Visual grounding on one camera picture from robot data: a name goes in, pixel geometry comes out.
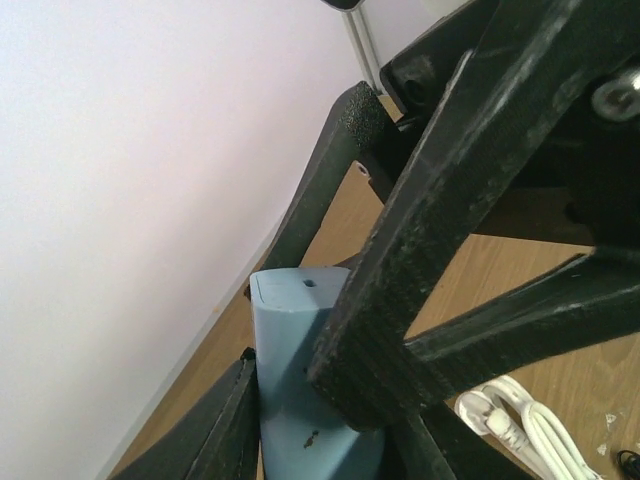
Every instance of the light blue object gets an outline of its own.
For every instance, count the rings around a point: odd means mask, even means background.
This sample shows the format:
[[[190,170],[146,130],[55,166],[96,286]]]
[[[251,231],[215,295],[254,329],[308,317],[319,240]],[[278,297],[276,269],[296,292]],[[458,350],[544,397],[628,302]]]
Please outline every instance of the light blue object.
[[[286,268],[251,276],[268,480],[374,480],[384,432],[347,427],[307,382],[313,344],[349,271]]]

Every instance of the black cable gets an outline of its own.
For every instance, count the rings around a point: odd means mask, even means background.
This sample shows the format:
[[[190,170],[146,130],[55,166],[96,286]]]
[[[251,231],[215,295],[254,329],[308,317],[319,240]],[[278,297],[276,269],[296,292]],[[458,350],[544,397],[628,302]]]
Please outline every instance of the black cable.
[[[620,450],[618,465],[629,480],[640,480],[640,455],[631,450]]]

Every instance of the white cable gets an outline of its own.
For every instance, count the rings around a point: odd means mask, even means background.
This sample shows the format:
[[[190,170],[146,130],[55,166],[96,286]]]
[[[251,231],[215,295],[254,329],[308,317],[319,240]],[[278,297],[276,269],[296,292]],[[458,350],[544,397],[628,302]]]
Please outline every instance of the white cable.
[[[508,403],[522,426],[507,413]],[[601,480],[580,454],[558,417],[522,385],[503,375],[460,395],[455,411],[478,435],[492,434],[544,480]]]

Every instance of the black object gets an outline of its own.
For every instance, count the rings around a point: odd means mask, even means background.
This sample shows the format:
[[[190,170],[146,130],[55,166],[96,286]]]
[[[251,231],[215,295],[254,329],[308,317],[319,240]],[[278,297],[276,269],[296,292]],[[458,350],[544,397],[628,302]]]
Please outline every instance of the black object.
[[[640,123],[607,121],[591,104],[638,65],[638,25],[636,0],[471,1],[382,69],[400,122],[364,83],[331,110],[263,268],[299,264],[358,159],[385,208],[347,261],[308,378],[355,429],[387,428],[383,480],[529,478],[443,400],[640,330]],[[595,249],[405,340],[473,232]],[[205,478],[186,476],[194,458],[205,460],[198,475],[255,472],[257,386],[242,362],[230,375],[243,381],[214,387],[228,402],[205,397],[119,480]]]
[[[640,480],[640,455],[631,450],[620,450],[616,460],[629,480]]]

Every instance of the screw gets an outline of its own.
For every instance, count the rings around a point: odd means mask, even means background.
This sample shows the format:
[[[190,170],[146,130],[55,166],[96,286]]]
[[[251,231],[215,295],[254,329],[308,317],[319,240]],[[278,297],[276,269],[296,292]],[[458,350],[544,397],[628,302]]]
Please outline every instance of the screw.
[[[593,92],[591,105],[612,122],[626,122],[640,114],[640,68],[629,68]]]

